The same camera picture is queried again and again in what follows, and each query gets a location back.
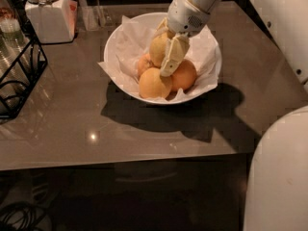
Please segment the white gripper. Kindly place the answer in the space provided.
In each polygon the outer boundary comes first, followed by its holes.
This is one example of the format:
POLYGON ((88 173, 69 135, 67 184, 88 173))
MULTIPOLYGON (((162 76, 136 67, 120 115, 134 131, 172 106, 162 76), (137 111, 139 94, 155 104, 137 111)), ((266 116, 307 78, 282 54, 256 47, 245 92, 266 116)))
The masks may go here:
POLYGON ((196 7, 190 0, 171 2, 167 18, 163 18, 153 36, 166 36, 169 39, 160 70, 163 77, 171 76, 175 72, 189 51, 189 37, 199 34, 209 18, 208 13, 196 7))

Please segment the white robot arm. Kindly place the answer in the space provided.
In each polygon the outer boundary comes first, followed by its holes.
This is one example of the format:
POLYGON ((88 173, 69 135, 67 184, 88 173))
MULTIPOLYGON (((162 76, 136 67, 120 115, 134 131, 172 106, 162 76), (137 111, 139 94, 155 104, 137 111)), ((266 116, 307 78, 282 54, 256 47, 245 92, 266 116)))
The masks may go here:
MULTIPOLYGON (((169 76, 186 56, 189 38, 208 23, 221 0, 173 0, 159 30, 170 30, 161 74, 169 76)), ((285 57, 278 77, 265 70, 280 97, 307 91, 308 0, 250 0, 285 57)), ((277 119, 255 149, 248 174, 243 231, 308 231, 308 107, 277 119)))

